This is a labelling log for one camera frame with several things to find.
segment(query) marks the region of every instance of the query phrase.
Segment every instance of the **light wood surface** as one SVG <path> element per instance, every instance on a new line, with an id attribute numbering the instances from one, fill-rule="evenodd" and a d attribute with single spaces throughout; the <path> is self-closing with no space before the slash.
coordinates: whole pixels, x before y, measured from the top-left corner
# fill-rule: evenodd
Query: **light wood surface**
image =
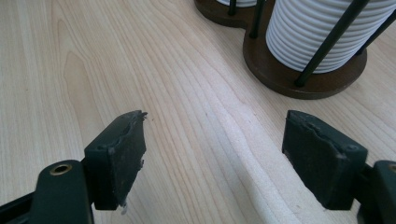
<path id="1" fill-rule="evenodd" d="M 365 71 L 331 98 L 265 88 L 242 56 L 244 30 L 192 0 L 0 0 L 0 204 L 83 149 L 116 116 L 148 112 L 145 167 L 128 212 L 96 223 L 356 223 L 328 211 L 281 153 L 289 109 L 313 114 L 396 161 L 396 25 Z"/>

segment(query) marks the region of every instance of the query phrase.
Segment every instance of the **black rod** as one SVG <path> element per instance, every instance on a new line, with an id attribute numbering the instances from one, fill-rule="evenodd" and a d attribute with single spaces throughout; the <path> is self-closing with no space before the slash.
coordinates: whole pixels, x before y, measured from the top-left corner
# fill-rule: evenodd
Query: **black rod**
<path id="1" fill-rule="evenodd" d="M 393 11 L 392 14 L 382 23 L 382 25 L 375 31 L 375 33 L 370 36 L 370 38 L 364 43 L 363 46 L 361 46 L 361 49 L 359 49 L 356 52 L 356 55 L 360 55 L 363 53 L 363 51 L 373 43 L 373 41 L 376 40 L 377 37 L 379 37 L 394 21 L 396 20 L 396 10 Z"/>
<path id="2" fill-rule="evenodd" d="M 253 23 L 251 23 L 250 38 L 257 38 L 259 35 L 260 22 L 262 20 L 262 11 L 266 0 L 257 0 L 256 7 L 254 8 Z"/>
<path id="3" fill-rule="evenodd" d="M 353 0 L 349 7 L 344 12 L 340 20 L 330 31 L 329 35 L 320 45 L 319 49 L 312 57 L 311 61 L 306 65 L 304 71 L 300 74 L 294 84 L 297 87 L 302 87 L 305 82 L 311 77 L 312 73 L 317 69 L 321 61 L 326 57 L 329 51 L 337 43 L 338 39 L 343 35 L 349 25 L 358 17 L 364 7 L 370 0 Z"/>
<path id="4" fill-rule="evenodd" d="M 236 0 L 230 0 L 230 6 L 228 9 L 228 15 L 233 16 L 236 12 Z"/>

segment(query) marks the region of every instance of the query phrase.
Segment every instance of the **round wooden base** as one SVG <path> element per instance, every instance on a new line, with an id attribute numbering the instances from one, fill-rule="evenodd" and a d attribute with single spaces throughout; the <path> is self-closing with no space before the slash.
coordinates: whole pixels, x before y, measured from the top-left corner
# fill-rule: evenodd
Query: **round wooden base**
<path id="1" fill-rule="evenodd" d="M 294 85 L 300 72 L 280 63 L 269 51 L 265 32 L 275 0 L 267 0 L 262 13 L 261 26 L 257 38 L 250 38 L 255 7 L 237 8 L 236 14 L 228 15 L 228 7 L 216 0 L 195 0 L 198 10 L 209 20 L 221 25 L 246 29 L 243 53 L 248 68 L 265 86 L 280 94 L 305 100 L 326 98 L 343 91 L 351 85 L 364 70 L 367 51 L 352 57 L 335 71 L 311 76 L 303 87 Z"/>

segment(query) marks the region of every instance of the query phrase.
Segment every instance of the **stack of white plates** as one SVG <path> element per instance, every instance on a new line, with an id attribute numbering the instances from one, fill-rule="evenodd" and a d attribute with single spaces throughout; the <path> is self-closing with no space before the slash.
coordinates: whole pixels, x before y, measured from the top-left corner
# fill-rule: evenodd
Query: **stack of white plates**
<path id="1" fill-rule="evenodd" d="M 223 5 L 229 6 L 230 0 L 218 0 Z M 236 0 L 237 7 L 253 7 L 256 6 L 257 0 Z"/>
<path id="2" fill-rule="evenodd" d="M 303 71 L 352 0 L 276 0 L 266 40 L 287 67 Z M 372 0 L 352 22 L 315 73 L 344 65 L 395 10 L 395 0 Z"/>

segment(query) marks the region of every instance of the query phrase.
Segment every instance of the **wooden table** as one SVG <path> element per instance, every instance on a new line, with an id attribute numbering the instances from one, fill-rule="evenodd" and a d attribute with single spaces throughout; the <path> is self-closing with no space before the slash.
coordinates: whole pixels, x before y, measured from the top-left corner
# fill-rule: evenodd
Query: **wooden table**
<path id="1" fill-rule="evenodd" d="M 192 0 L 0 0 L 0 204 L 83 149 L 116 116 L 148 112 L 148 151 L 128 212 L 96 223 L 356 223 L 328 211 L 281 153 L 289 109 L 313 114 L 396 160 L 396 25 L 334 97 L 265 88 L 242 56 L 244 30 Z"/>

